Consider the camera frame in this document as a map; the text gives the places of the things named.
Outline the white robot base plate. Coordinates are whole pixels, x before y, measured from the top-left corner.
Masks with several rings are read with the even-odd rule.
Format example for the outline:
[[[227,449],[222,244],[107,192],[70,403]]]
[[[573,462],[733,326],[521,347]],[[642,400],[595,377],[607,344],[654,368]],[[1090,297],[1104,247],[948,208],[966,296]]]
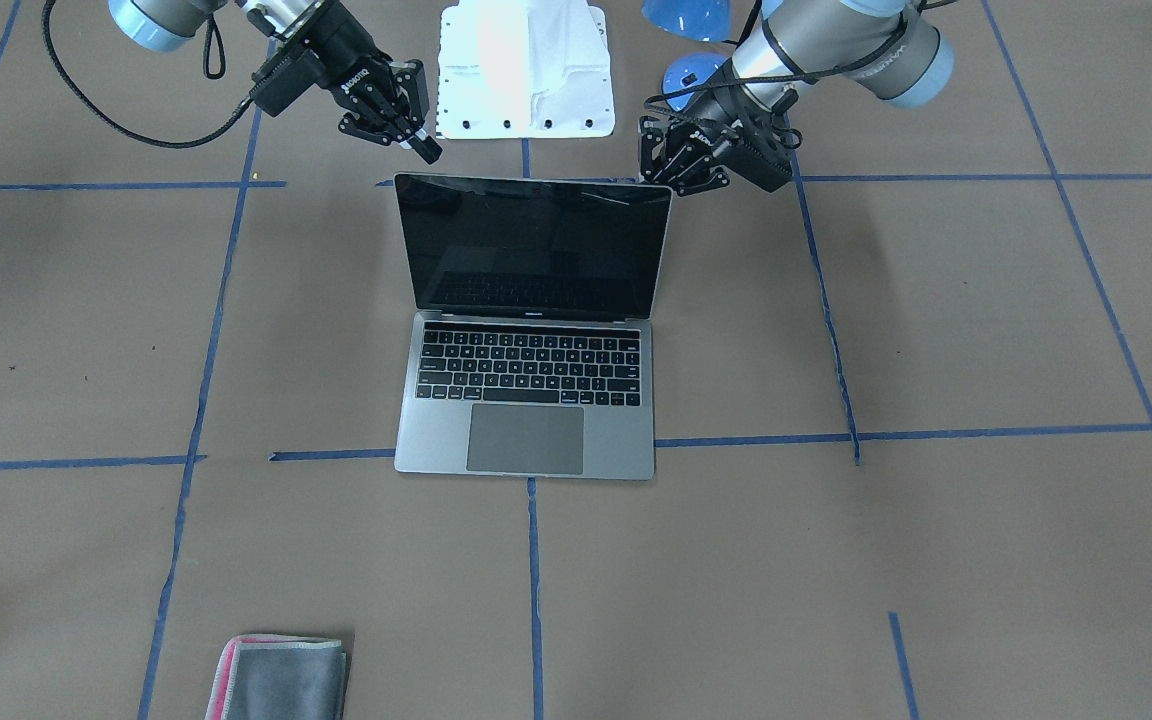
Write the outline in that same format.
[[[439,20],[435,135],[602,138],[616,126],[607,20],[586,1],[457,1]]]

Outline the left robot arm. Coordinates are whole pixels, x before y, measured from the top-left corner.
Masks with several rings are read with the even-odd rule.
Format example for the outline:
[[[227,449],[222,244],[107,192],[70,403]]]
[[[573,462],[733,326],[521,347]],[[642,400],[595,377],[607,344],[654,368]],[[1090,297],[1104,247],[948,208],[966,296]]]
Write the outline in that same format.
[[[732,54],[679,61],[639,122],[639,174],[681,196],[732,177],[773,192],[794,177],[799,131],[791,106],[823,79],[858,83],[896,108],[947,86],[952,41],[924,1],[756,3]]]

